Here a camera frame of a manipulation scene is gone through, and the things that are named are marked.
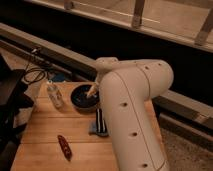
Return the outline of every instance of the floor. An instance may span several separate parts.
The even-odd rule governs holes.
[[[64,8],[60,0],[33,0]],[[135,0],[75,0],[74,9],[131,23]],[[210,9],[211,0],[145,0],[142,25],[177,36],[195,39]],[[208,43],[213,44],[213,31]]]
[[[27,61],[0,48],[11,68],[25,68]],[[27,94],[36,99],[41,82],[33,84]],[[16,125],[28,121],[32,109],[23,110],[17,118]],[[212,171],[213,169],[213,143],[204,144],[204,140],[190,132],[179,129],[176,125],[168,123],[164,118],[159,120],[163,141],[165,144],[171,171]],[[5,151],[0,154],[0,171],[8,171],[17,147],[9,143]]]

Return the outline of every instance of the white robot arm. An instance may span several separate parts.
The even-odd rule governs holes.
[[[171,67],[161,60],[116,58],[98,59],[97,66],[101,108],[120,171],[168,171],[144,101],[171,86]]]

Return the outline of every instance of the cable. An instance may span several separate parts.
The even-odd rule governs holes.
[[[31,51],[30,57],[28,59],[28,63],[25,67],[25,75],[24,75],[23,79],[28,85],[39,82],[39,81],[43,80],[44,78],[47,78],[47,80],[49,80],[50,74],[63,73],[64,75],[68,76],[68,78],[71,78],[72,75],[70,75],[60,69],[53,68],[53,66],[50,62],[45,61],[45,60],[42,60],[42,61],[37,60],[37,55],[39,54],[40,50],[41,50],[41,48],[38,47]],[[36,63],[40,67],[33,67],[33,68],[28,69],[32,62]],[[33,73],[35,75],[34,78],[29,80],[28,79],[29,75],[33,74]]]

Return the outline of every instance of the red object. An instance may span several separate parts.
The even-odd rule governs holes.
[[[62,135],[58,135],[58,142],[61,146],[61,150],[63,151],[64,156],[66,157],[66,159],[68,161],[70,161],[70,159],[72,157],[72,151],[70,149],[68,142],[66,141],[66,139]]]

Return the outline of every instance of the wooden table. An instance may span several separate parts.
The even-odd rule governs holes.
[[[57,83],[65,102],[60,110],[53,107],[46,84],[41,86],[12,171],[118,171],[110,138],[88,134],[95,114],[80,113],[71,104],[70,94],[80,84],[85,83]],[[145,105],[163,148],[152,103]],[[73,153],[70,162],[61,151],[57,135],[63,135],[69,142]]]

